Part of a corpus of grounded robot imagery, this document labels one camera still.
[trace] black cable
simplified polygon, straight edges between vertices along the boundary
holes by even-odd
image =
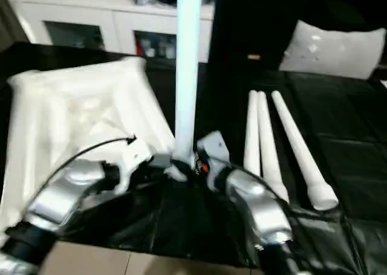
[[[320,255],[320,253],[318,252],[318,250],[317,250],[317,248],[316,248],[316,245],[314,244],[314,242],[312,241],[312,239],[311,239],[311,238],[309,237],[309,235],[307,234],[307,232],[306,232],[304,226],[301,224],[299,218],[297,217],[297,214],[295,214],[295,213],[292,211],[292,209],[290,208],[290,206],[288,205],[288,203],[287,203],[286,201],[284,201],[281,197],[279,197],[279,195],[278,195],[278,194],[277,194],[277,193],[276,193],[276,192],[275,192],[275,191],[267,184],[266,181],[264,181],[260,176],[255,175],[254,173],[248,171],[247,169],[245,169],[245,168],[243,168],[242,166],[237,165],[237,164],[235,164],[235,163],[231,163],[231,162],[228,162],[228,161],[224,161],[224,160],[222,160],[222,159],[219,159],[219,158],[213,157],[213,156],[208,156],[208,158],[217,160],[217,161],[219,161],[219,162],[222,162],[222,163],[224,163],[224,164],[226,164],[226,165],[231,166],[231,167],[234,168],[234,169],[241,170],[241,171],[243,171],[243,172],[245,172],[245,173],[251,175],[251,176],[254,177],[256,180],[258,180],[259,183],[261,183],[261,184],[262,184],[262,185],[263,185],[270,193],[272,193],[272,194],[275,196],[275,198],[278,200],[278,203],[279,203],[279,205],[281,206],[282,210],[285,212],[285,214],[287,214],[288,217],[290,217],[289,214],[294,214],[294,216],[291,216],[291,217],[294,218],[294,219],[296,220],[298,227],[300,227],[300,228],[302,229],[302,232],[303,232],[305,238],[307,239],[308,243],[310,244],[310,246],[312,247],[313,251],[315,252],[315,255],[317,255],[317,258],[319,258],[320,264],[321,264],[322,266],[325,266],[325,264],[323,264],[323,262],[322,262],[322,259],[321,259],[322,257],[321,257],[321,255]],[[313,269],[310,260],[309,260],[308,258],[305,258],[305,260],[307,261],[309,267],[310,267],[311,269]]]
[[[94,150],[95,148],[98,148],[100,146],[103,146],[103,145],[106,145],[106,144],[110,144],[110,143],[113,143],[113,142],[119,142],[119,141],[126,141],[126,143],[129,145],[131,144],[134,140],[136,139],[135,136],[133,136],[133,138],[129,138],[129,137],[125,137],[125,138],[116,138],[116,139],[111,139],[111,140],[106,140],[104,142],[101,142],[101,143],[97,143],[95,145],[92,145],[80,152],[78,152],[77,154],[73,155],[72,157],[70,157],[69,159],[67,159],[65,162],[63,162],[48,178],[47,180],[41,185],[41,187],[37,190],[37,192],[32,196],[30,202],[28,204],[25,205],[25,208],[23,209],[22,211],[22,218],[24,217],[24,215],[26,214],[27,212],[27,209],[28,209],[28,206],[30,205],[30,203],[32,201],[34,201],[37,196],[41,193],[41,191],[47,186],[47,184],[53,179],[53,177],[59,172],[61,171],[63,168],[67,167],[70,163],[72,163],[75,159],[77,159],[78,157],[80,157],[81,155],[89,152],[89,151],[92,151]]]

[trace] white pole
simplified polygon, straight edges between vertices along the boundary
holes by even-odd
[[[174,158],[193,163],[201,0],[177,0]]]
[[[332,187],[325,182],[281,94],[274,91],[272,97],[291,148],[307,183],[308,196],[313,207],[316,210],[332,209],[339,203]]]
[[[259,141],[262,153],[263,177],[273,191],[284,201],[289,203],[289,196],[282,182],[276,145],[274,142],[272,122],[268,112],[267,99],[264,92],[258,92],[259,106]]]
[[[251,173],[261,176],[258,133],[258,101],[257,92],[250,91],[249,105],[247,108],[243,167]]]

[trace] black tarp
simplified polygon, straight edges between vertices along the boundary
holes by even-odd
[[[53,70],[121,58],[119,54],[17,44],[0,54],[2,138],[6,140],[11,89],[6,79],[25,70]],[[174,128],[175,73],[149,60],[149,82]],[[387,90],[376,81],[280,72],[210,73],[200,66],[195,138],[220,130],[232,161],[241,164],[250,89],[269,99],[273,132],[297,242],[315,274],[387,273]],[[270,93],[282,93],[340,207],[311,207],[302,175]],[[249,266],[240,217],[229,202],[165,176],[79,218],[87,227],[69,241],[213,263]]]

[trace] black handle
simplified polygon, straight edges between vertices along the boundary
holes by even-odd
[[[35,266],[43,263],[58,240],[56,234],[24,221],[8,228],[5,233],[9,238],[0,249],[1,252]]]
[[[295,252],[294,242],[267,245],[258,252],[259,263],[265,275],[306,275],[310,270]]]

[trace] cabinet door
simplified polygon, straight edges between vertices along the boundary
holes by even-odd
[[[147,15],[141,13],[115,12],[114,21],[121,45],[121,52],[147,55],[149,47],[154,56],[167,58],[165,53],[176,45],[177,18],[170,16]],[[212,22],[200,22],[199,61],[207,62],[211,38]]]
[[[32,3],[20,8],[32,43],[120,51],[109,10]]]

